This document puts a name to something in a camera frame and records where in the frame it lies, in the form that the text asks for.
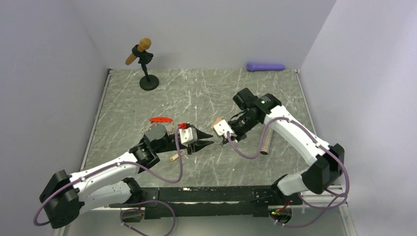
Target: purple object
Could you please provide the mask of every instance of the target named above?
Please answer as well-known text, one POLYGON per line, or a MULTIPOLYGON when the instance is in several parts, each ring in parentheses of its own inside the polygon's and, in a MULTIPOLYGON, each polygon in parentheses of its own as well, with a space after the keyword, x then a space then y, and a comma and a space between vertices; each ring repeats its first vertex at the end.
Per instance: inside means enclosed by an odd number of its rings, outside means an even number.
POLYGON ((262 64, 262 63, 253 63, 249 62, 246 64, 247 71, 257 71, 257 70, 284 70, 285 66, 281 64, 262 64))

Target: round black base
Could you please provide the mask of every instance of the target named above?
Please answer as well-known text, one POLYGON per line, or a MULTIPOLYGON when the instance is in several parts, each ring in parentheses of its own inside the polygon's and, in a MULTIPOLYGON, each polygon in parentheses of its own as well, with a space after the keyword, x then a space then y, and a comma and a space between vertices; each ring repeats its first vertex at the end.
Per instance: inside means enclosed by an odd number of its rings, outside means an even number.
POLYGON ((159 79, 158 77, 154 75, 149 75, 149 81, 146 80, 146 76, 142 77, 139 81, 139 85, 141 86, 141 89, 146 91, 151 91, 156 89, 159 85, 159 79))

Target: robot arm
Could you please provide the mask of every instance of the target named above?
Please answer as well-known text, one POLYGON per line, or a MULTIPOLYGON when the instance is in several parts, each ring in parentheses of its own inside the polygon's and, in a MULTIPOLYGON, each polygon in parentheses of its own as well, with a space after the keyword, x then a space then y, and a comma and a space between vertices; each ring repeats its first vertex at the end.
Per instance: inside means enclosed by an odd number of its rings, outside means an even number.
POLYGON ((319 146, 323 146, 344 161, 344 149, 339 144, 329 145, 300 124, 273 95, 266 94, 258 98, 248 88, 239 91, 234 102, 242 110, 236 120, 222 120, 213 126, 223 144, 227 143, 229 132, 233 141, 238 142, 246 137, 246 133, 258 123, 269 127, 287 140, 310 166, 306 170, 279 178, 272 188, 285 198, 291 194, 310 190, 321 194, 342 174, 337 162, 319 146))
MULTIPOLYGON (((212 144, 213 141, 201 140, 210 137, 212 135, 188 123, 179 125, 179 148, 187 149, 188 154, 212 144)), ((51 198, 44 207, 52 228, 63 227, 97 207, 141 202, 142 190, 131 176, 143 172, 143 167, 149 169, 158 163, 157 153, 176 149, 175 135, 168 134, 164 125, 155 124, 137 145, 114 160, 70 175, 64 170, 55 173, 39 197, 42 203, 63 186, 71 186, 51 198)))

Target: floor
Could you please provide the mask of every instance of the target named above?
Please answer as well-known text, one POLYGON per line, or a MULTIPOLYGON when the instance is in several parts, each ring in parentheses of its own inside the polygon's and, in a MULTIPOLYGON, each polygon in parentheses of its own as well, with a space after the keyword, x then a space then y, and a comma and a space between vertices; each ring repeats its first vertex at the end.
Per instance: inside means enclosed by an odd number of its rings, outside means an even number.
MULTIPOLYGON (((190 122, 206 133, 216 118, 229 119, 240 110, 232 97, 249 88, 255 95, 275 95, 290 113, 312 130, 310 117, 300 85, 293 70, 247 72, 244 69, 171 69, 149 70, 157 76, 156 90, 143 91, 141 70, 117 69, 105 93, 97 126, 84 169, 110 161, 139 142, 143 129, 152 117, 169 117, 174 123, 190 122)), ((259 145, 263 125, 247 133, 238 143, 242 152, 253 154, 259 145)), ((172 185, 141 173, 136 180, 142 187, 164 186, 242 186, 272 184, 284 174, 304 168, 306 163, 282 137, 273 135, 269 155, 255 160, 240 157, 229 146, 216 143, 184 159, 184 175, 172 185)), ((161 153, 161 161, 152 170, 168 179, 179 174, 178 162, 169 158, 174 153, 161 153)))

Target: black stand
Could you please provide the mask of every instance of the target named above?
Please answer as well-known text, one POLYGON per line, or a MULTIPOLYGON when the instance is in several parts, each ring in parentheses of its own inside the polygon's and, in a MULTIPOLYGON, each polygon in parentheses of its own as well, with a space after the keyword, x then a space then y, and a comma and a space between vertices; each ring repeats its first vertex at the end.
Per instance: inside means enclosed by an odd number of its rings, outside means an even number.
POLYGON ((139 81, 139 85, 141 89, 145 91, 151 91, 151 90, 156 89, 159 85, 158 77, 154 75, 148 75, 148 70, 145 64, 141 64, 141 66, 142 66, 142 70, 145 73, 145 76, 142 77, 141 80, 139 81))

